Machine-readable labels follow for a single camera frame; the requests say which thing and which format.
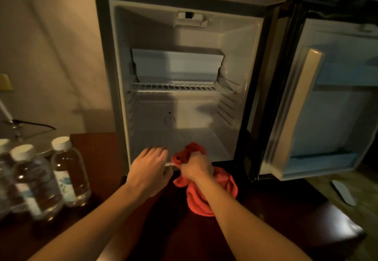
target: person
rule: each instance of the person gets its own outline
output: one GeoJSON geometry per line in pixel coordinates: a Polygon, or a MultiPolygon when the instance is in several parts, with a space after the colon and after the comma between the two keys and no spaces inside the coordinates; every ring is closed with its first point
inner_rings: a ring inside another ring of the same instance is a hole
{"type": "MultiPolygon", "coordinates": [[[[29,260],[97,260],[130,214],[168,184],[173,170],[164,170],[167,157],[166,148],[144,149],[132,163],[124,185],[29,260]]],[[[193,153],[181,166],[182,175],[194,181],[209,202],[237,261],[310,260],[295,244],[230,197],[213,178],[213,171],[210,159],[200,152],[193,153]]]]}

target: black cable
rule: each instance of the black cable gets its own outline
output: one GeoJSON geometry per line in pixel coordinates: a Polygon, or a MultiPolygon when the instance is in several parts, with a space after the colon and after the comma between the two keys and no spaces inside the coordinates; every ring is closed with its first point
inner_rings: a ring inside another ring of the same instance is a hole
{"type": "Polygon", "coordinates": [[[17,119],[13,119],[12,122],[15,123],[16,125],[18,125],[18,124],[29,124],[29,125],[42,126],[42,127],[47,127],[47,128],[56,130],[56,128],[54,128],[53,126],[40,124],[40,123],[26,122],[26,121],[21,121],[21,120],[17,120],[17,119]]]}

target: wall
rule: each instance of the wall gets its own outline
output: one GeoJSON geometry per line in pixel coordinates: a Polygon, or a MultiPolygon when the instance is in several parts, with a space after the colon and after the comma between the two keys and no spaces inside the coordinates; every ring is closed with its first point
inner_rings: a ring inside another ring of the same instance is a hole
{"type": "MultiPolygon", "coordinates": [[[[0,0],[0,21],[0,73],[15,88],[0,98],[15,118],[58,129],[30,142],[45,150],[59,135],[114,130],[95,0],[0,0]]],[[[24,130],[28,136],[46,131],[24,130]]],[[[0,135],[12,132],[2,124],[0,135]]]]}

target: brown wooden surface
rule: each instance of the brown wooden surface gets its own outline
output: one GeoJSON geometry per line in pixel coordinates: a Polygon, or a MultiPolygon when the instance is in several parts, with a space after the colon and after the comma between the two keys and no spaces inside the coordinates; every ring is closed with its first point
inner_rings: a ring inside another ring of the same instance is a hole
{"type": "MultiPolygon", "coordinates": [[[[93,193],[90,203],[81,208],[65,208],[52,222],[8,216],[0,223],[0,260],[26,260],[118,188],[122,167],[115,134],[71,137],[86,165],[93,193]]],[[[364,237],[359,226],[305,180],[250,183],[242,169],[227,170],[239,186],[237,199],[315,260],[343,260],[364,237]]],[[[185,188],[170,183],[160,195],[130,216],[101,260],[122,261],[130,251],[129,260],[234,260],[215,218],[199,216],[188,209],[185,188]]]]}

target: cleaning cloth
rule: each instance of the cleaning cloth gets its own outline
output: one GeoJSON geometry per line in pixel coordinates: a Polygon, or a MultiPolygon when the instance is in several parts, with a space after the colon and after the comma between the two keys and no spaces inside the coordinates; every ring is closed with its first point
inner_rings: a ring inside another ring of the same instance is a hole
{"type": "MultiPolygon", "coordinates": [[[[172,163],[180,168],[182,163],[187,163],[192,153],[199,151],[201,154],[206,154],[206,150],[203,146],[190,143],[186,145],[185,149],[179,153],[174,154],[172,158],[172,163]]],[[[214,177],[215,180],[229,193],[230,196],[235,198],[237,196],[237,186],[234,182],[233,177],[226,172],[223,168],[214,167],[214,177]]],[[[185,178],[180,173],[180,176],[173,181],[177,187],[186,187],[186,200],[188,202],[189,209],[194,213],[202,216],[214,216],[205,196],[202,194],[200,189],[197,187],[195,182],[185,178]]]]}

